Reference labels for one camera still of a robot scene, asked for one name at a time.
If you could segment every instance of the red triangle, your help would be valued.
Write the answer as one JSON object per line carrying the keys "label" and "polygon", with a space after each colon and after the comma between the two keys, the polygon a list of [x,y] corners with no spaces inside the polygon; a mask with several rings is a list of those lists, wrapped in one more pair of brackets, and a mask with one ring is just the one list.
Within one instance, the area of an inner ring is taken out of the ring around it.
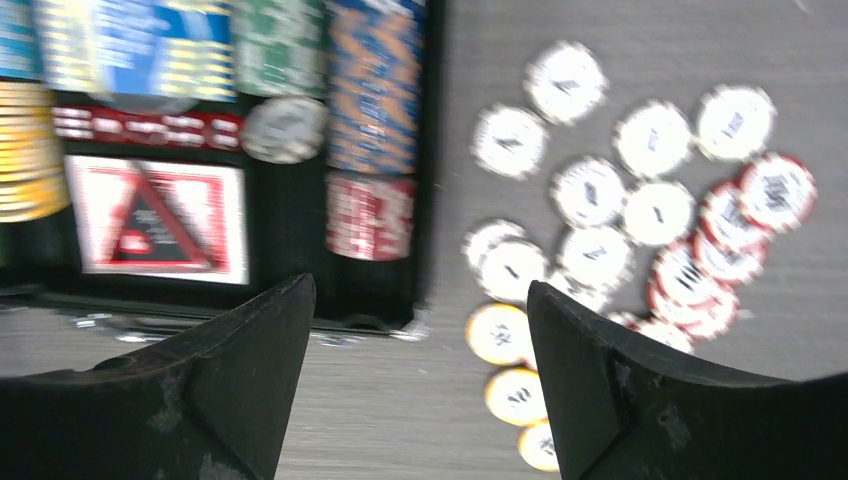
{"label": "red triangle", "polygon": [[150,180],[141,171],[134,177],[135,190],[106,263],[168,273],[211,270],[213,262]]}

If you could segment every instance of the stack of poker chips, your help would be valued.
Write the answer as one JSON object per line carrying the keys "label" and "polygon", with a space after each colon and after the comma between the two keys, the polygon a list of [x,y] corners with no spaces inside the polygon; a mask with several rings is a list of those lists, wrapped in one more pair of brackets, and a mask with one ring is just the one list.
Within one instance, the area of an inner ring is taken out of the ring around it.
{"label": "stack of poker chips", "polygon": [[52,94],[37,83],[0,83],[0,223],[52,215],[69,205]]}
{"label": "stack of poker chips", "polygon": [[406,258],[426,10],[412,0],[333,0],[328,8],[327,163],[336,171],[327,179],[327,245],[359,260]]}
{"label": "stack of poker chips", "polygon": [[210,35],[201,42],[205,59],[198,65],[199,84],[195,86],[194,96],[202,100],[234,102],[237,93],[230,38],[233,11],[230,0],[202,0],[198,9],[206,14]]}
{"label": "stack of poker chips", "polygon": [[326,20],[321,0],[236,2],[238,89],[259,96],[324,98]]}
{"label": "stack of poker chips", "polygon": [[[149,18],[120,2],[100,5],[95,15],[72,0],[33,1],[45,81],[55,90],[98,99],[236,99],[228,1],[165,1]],[[170,28],[151,29],[163,22]],[[122,28],[151,40],[128,42]]]}
{"label": "stack of poker chips", "polygon": [[0,8],[0,76],[37,80],[42,69],[32,0],[4,1]]}

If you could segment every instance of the yellow poker chip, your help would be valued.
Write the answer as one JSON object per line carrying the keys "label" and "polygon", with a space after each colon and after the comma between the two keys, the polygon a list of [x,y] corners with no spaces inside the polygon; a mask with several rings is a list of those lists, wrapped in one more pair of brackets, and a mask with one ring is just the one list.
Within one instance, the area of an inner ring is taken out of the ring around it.
{"label": "yellow poker chip", "polygon": [[489,380],[486,407],[500,420],[526,427],[548,417],[539,374],[523,367],[504,370]]}
{"label": "yellow poker chip", "polygon": [[6,143],[32,142],[33,140],[44,140],[54,138],[53,130],[50,128],[32,129],[29,132],[3,133],[0,127],[0,148]]}
{"label": "yellow poker chip", "polygon": [[8,195],[2,195],[2,192],[0,192],[0,210],[8,212],[67,201],[68,189],[64,184],[63,177],[57,176],[45,180],[46,182],[41,182],[38,185],[40,188]]}
{"label": "yellow poker chip", "polygon": [[53,122],[45,118],[43,123],[32,123],[30,125],[0,125],[0,136],[20,136],[45,134],[53,131]]}
{"label": "yellow poker chip", "polygon": [[542,420],[524,429],[518,437],[518,453],[528,465],[543,472],[558,472],[551,424]]}
{"label": "yellow poker chip", "polygon": [[18,92],[43,92],[44,86],[41,83],[31,82],[0,82],[0,90],[14,90]]}
{"label": "yellow poker chip", "polygon": [[55,189],[56,183],[61,181],[62,179],[57,175],[52,175],[22,182],[2,182],[0,183],[0,202],[16,202],[19,201],[18,199],[28,200],[39,192]]}
{"label": "yellow poker chip", "polygon": [[0,106],[2,107],[52,107],[56,99],[44,92],[13,92],[0,91]]}
{"label": "yellow poker chip", "polygon": [[52,168],[61,163],[62,156],[56,146],[36,150],[0,151],[0,173]]}
{"label": "yellow poker chip", "polygon": [[27,180],[35,180],[39,178],[50,177],[62,173],[62,165],[57,163],[54,166],[35,168],[32,170],[19,170],[14,172],[0,171],[0,183],[15,183],[25,182]]}
{"label": "yellow poker chip", "polygon": [[42,125],[53,125],[53,116],[50,113],[0,117],[0,126],[7,128],[32,128]]}
{"label": "yellow poker chip", "polygon": [[53,137],[47,138],[34,138],[30,140],[19,140],[17,142],[0,142],[0,150],[9,151],[9,150],[28,150],[28,149],[37,149],[48,147],[51,144],[56,143],[56,139]]}
{"label": "yellow poker chip", "polygon": [[66,199],[33,208],[23,208],[21,210],[12,211],[0,210],[0,223],[20,223],[38,220],[40,218],[49,217],[50,215],[65,209],[70,204],[70,201]]}
{"label": "yellow poker chip", "polygon": [[500,366],[521,363],[533,348],[527,314],[504,303],[490,303],[472,312],[465,340],[475,355]]}
{"label": "yellow poker chip", "polygon": [[24,107],[20,105],[7,105],[0,102],[0,117],[12,116],[47,116],[50,115],[50,107]]}

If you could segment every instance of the red and white poker chip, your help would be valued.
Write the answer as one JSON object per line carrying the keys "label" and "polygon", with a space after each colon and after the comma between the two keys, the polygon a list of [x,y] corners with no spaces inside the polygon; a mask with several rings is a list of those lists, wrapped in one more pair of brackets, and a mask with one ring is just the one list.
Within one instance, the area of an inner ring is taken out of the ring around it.
{"label": "red and white poker chip", "polygon": [[692,254],[698,270],[731,287],[748,285],[762,275],[767,251],[765,246],[760,246],[730,252],[713,244],[701,230],[692,236]]}
{"label": "red and white poker chip", "polygon": [[657,254],[653,278],[663,296],[679,307],[707,306],[718,289],[712,277],[695,267],[688,239],[677,240]]}
{"label": "red and white poker chip", "polygon": [[715,304],[712,298],[709,303],[698,307],[674,304],[657,287],[657,282],[654,280],[648,281],[648,286],[645,290],[645,301],[648,303],[648,308],[655,317],[678,327],[696,325],[709,321],[709,310]]}
{"label": "red and white poker chip", "polygon": [[701,203],[701,230],[713,245],[729,252],[766,246],[771,231],[749,222],[739,208],[739,189],[727,180],[714,185]]}
{"label": "red and white poker chip", "polygon": [[813,212],[818,197],[810,170],[785,153],[770,152],[754,160],[739,175],[737,185],[742,215],[776,233],[800,227]]}
{"label": "red and white poker chip", "polygon": [[708,305],[693,308],[673,305],[654,282],[648,282],[647,301],[657,318],[679,328],[693,340],[712,340],[726,333],[739,310],[739,299],[728,286],[719,286]]}
{"label": "red and white poker chip", "polygon": [[709,319],[680,327],[693,340],[715,340],[730,330],[739,313],[739,297],[732,288],[725,287],[716,295],[715,305],[709,309]]}

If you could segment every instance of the gray floor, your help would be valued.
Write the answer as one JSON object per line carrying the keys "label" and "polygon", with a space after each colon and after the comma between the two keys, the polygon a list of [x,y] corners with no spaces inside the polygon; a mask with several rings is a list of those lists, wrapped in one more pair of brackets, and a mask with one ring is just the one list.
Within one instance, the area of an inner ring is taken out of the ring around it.
{"label": "gray floor", "polygon": [[[779,110],[776,149],[793,152],[819,180],[818,209],[772,247],[765,276],[742,292],[748,311],[703,358],[792,379],[848,369],[848,2],[842,0],[453,0],[437,319],[418,344],[368,340],[349,348],[313,343],[307,353],[280,478],[555,478],[525,466],[518,430],[492,417],[482,387],[492,368],[464,344],[465,316],[484,300],[464,267],[465,229],[488,216],[520,220],[547,249],[561,223],[543,190],[563,159],[610,155],[609,131],[628,106],[659,96],[684,109],[713,84],[761,85]],[[542,173],[525,183],[469,161],[476,113],[521,102],[520,70],[546,42],[593,49],[612,81],[609,101],[571,129],[557,129]],[[727,169],[696,160],[679,179],[700,194]],[[646,264],[642,262],[644,274]],[[640,281],[616,298],[643,307]],[[87,368],[132,346],[71,332],[49,315],[18,312],[0,324],[0,375]]]}

